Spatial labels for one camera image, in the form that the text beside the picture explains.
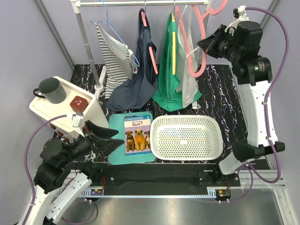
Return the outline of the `green tank top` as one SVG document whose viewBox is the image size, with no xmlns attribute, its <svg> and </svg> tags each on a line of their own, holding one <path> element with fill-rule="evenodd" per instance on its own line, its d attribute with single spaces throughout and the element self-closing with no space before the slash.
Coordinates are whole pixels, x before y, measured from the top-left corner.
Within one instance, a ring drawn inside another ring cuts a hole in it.
<svg viewBox="0 0 300 225">
<path fill-rule="evenodd" d="M 182 93 L 176 89 L 180 85 L 180 80 L 177 76 L 177 67 L 175 75 L 172 74 L 172 32 L 176 33 L 176 54 L 178 52 L 178 27 L 175 22 L 175 16 L 170 13 L 166 31 L 164 47 L 161 56 L 159 75 L 158 75 L 158 90 L 153 96 L 153 100 L 159 106 L 169 112 L 184 109 L 182 105 Z"/>
</svg>

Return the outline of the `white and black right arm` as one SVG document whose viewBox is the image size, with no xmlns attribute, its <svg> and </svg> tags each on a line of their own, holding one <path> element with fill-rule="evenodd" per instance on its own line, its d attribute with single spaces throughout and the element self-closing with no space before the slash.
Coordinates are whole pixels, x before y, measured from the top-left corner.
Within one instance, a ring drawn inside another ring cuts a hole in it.
<svg viewBox="0 0 300 225">
<path fill-rule="evenodd" d="M 232 143 L 232 152 L 219 162 L 213 173 L 214 183 L 223 186 L 230 174 L 254 159 L 285 150 L 275 133 L 267 91 L 272 84 L 268 58 L 258 54 L 263 30 L 253 21 L 242 21 L 235 27 L 221 25 L 197 45 L 213 58 L 224 58 L 232 65 L 236 89 L 247 127 L 247 138 Z"/>
</svg>

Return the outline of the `pink plastic hanger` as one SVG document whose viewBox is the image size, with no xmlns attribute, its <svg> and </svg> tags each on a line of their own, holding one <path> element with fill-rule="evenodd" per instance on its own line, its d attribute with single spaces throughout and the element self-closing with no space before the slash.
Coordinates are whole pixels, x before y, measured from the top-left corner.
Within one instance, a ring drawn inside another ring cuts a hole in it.
<svg viewBox="0 0 300 225">
<path fill-rule="evenodd" d="M 201 37 L 203 39 L 206 38 L 206 30 L 205 30 L 205 26 L 204 26 L 204 20 L 209 15 L 219 14 L 224 9 L 226 4 L 227 4 L 227 0 L 223 0 L 221 2 L 220 6 L 217 9 L 213 9 L 212 7 L 209 7 L 209 8 L 206 9 L 206 11 L 203 15 L 201 15 L 201 13 L 200 13 L 200 11 L 199 11 L 199 9 L 196 5 L 192 5 L 192 9 L 194 10 L 194 12 L 196 14 L 197 21 L 198 21 L 198 24 L 199 24 Z M 190 46 L 189 46 L 188 38 L 187 38 L 187 35 L 186 35 L 186 32 L 185 32 L 184 24 L 181 21 L 181 16 L 183 15 L 183 13 L 182 14 L 180 13 L 180 10 L 179 10 L 178 6 L 175 6 L 175 12 L 177 13 L 177 16 L 180 18 L 179 19 L 179 26 L 180 26 L 180 29 L 181 29 L 181 33 L 183 35 L 184 48 L 185 48 L 186 54 L 187 54 L 187 61 L 188 61 L 188 68 L 189 68 L 190 75 L 194 78 L 198 78 L 205 71 L 207 54 L 204 51 L 202 51 L 201 67 L 200 67 L 200 70 L 198 72 L 195 72 L 194 69 L 193 69 L 192 58 L 191 58 L 192 52 L 190 50 Z"/>
</svg>

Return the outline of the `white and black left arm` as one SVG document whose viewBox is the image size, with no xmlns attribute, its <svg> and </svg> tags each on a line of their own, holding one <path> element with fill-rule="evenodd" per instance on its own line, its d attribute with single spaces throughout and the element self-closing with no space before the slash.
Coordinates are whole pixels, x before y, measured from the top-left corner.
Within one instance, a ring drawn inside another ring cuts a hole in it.
<svg viewBox="0 0 300 225">
<path fill-rule="evenodd" d="M 40 154 L 43 162 L 35 177 L 31 178 L 30 173 L 26 173 L 32 195 L 19 224 L 55 225 L 85 188 L 98 183 L 105 184 L 102 169 L 92 161 L 83 162 L 74 180 L 55 198 L 71 172 L 69 165 L 72 162 L 91 151 L 105 160 L 124 143 L 124 140 L 114 138 L 118 130 L 99 127 L 90 120 L 84 123 L 82 132 L 71 144 L 58 138 L 52 138 L 44 144 Z"/>
</svg>

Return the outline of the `yellow hanger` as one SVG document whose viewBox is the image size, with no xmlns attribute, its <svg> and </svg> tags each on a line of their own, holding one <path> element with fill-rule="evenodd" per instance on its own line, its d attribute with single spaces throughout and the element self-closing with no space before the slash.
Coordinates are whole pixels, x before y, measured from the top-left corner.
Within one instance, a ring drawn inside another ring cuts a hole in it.
<svg viewBox="0 0 300 225">
<path fill-rule="evenodd" d="M 176 33 L 172 32 L 172 74 L 176 73 Z"/>
</svg>

